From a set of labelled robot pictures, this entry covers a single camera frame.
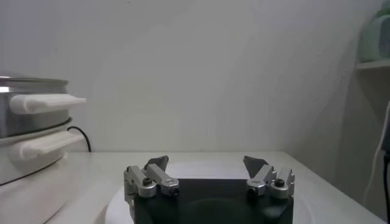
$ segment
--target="shelf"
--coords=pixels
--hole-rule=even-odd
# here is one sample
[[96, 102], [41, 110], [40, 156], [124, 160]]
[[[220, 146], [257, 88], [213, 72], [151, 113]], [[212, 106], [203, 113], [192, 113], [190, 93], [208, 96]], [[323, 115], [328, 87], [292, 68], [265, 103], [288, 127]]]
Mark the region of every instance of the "shelf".
[[356, 69], [358, 71], [370, 69], [390, 69], [390, 60], [358, 63]]

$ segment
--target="rice cooker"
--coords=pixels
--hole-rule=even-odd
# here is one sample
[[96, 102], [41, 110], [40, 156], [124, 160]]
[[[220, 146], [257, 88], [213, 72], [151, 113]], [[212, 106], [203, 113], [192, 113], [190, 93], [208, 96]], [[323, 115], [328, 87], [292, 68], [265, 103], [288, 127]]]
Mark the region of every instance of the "rice cooker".
[[0, 72], [0, 223], [44, 223], [68, 198], [68, 109], [86, 100], [67, 83]]

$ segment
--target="stainless steel pot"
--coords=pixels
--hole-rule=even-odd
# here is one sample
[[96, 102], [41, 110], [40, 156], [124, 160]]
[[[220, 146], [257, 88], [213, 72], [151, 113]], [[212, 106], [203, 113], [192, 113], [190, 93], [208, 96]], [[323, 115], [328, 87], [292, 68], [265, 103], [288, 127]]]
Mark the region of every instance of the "stainless steel pot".
[[0, 138], [42, 131], [69, 122], [66, 108], [48, 113], [18, 114], [10, 107], [11, 99], [20, 94], [66, 94], [67, 83], [0, 72]]
[[81, 135], [66, 131], [68, 109], [85, 99], [67, 81], [0, 72], [0, 186], [58, 161]]

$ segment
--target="pot lid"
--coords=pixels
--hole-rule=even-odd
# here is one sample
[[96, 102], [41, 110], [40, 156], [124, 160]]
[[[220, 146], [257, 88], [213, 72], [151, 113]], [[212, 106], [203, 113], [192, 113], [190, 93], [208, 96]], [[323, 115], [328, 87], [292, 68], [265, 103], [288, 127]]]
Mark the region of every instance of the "pot lid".
[[26, 82], [26, 83], [45, 83], [48, 85], [65, 85], [68, 83], [66, 80], [60, 79], [41, 79], [27, 75], [22, 75], [10, 71], [0, 71], [0, 84], [10, 82]]

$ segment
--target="white table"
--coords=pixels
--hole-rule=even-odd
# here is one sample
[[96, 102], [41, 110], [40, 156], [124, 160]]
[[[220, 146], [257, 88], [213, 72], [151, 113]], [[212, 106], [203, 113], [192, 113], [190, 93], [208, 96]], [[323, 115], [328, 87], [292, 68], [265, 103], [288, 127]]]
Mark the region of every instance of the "white table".
[[104, 223], [105, 209], [123, 185], [128, 165], [143, 166], [149, 158], [169, 156], [169, 163], [220, 159], [241, 161], [244, 155], [263, 158], [275, 167], [292, 168], [296, 195], [305, 196], [315, 224], [384, 223], [377, 216], [337, 190], [301, 163], [283, 152], [197, 153], [70, 153], [69, 167], [76, 172], [74, 195], [48, 223]]

